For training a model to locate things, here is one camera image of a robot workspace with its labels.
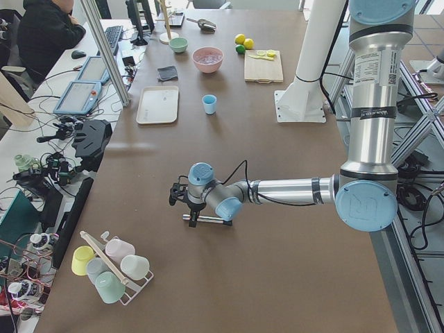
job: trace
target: blue framed tablet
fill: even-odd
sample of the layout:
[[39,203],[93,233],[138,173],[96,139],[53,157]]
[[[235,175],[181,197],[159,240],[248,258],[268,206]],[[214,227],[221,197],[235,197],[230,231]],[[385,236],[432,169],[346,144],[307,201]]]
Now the blue framed tablet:
[[77,81],[100,81],[103,84],[110,79],[102,57],[88,57],[77,75]]
[[72,81],[54,108],[55,114],[81,114],[91,112],[102,90],[100,81]]

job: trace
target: metal scoop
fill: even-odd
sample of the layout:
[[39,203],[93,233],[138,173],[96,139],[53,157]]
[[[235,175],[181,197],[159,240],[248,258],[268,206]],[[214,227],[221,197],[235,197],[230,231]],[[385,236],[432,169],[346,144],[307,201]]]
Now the metal scoop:
[[216,30],[216,24],[214,24],[213,22],[208,21],[207,19],[198,19],[196,21],[195,19],[190,19],[189,17],[187,17],[187,21],[191,21],[191,22],[197,23],[197,25],[199,26],[199,28],[202,31],[212,31],[212,32],[214,32]]

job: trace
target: computer mouse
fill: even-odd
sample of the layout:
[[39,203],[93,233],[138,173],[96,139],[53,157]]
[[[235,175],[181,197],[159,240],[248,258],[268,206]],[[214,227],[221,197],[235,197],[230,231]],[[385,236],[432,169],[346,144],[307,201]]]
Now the computer mouse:
[[83,58],[86,57],[86,53],[80,50],[74,50],[71,53],[71,58],[73,59],[79,59],[79,58]]

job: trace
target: chair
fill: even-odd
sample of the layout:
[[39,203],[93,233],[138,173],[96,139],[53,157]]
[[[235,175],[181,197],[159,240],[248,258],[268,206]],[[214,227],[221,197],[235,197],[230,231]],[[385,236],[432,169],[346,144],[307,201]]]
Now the chair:
[[0,68],[3,75],[17,90],[25,101],[28,101],[37,89],[35,83],[26,72],[19,57],[19,47],[17,46],[17,32],[22,16],[16,10],[0,10],[0,18],[8,22],[3,28],[6,39],[0,39]]
[[195,9],[231,9],[231,2],[226,0],[188,0],[187,8],[193,3]]

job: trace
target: person's hand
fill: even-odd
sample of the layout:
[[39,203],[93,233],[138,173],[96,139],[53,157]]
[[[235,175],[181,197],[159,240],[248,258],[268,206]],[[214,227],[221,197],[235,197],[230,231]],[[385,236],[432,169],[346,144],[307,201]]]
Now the person's hand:
[[68,15],[69,19],[71,20],[71,23],[75,26],[80,26],[80,23],[78,23],[77,19],[75,17],[72,17],[71,15]]

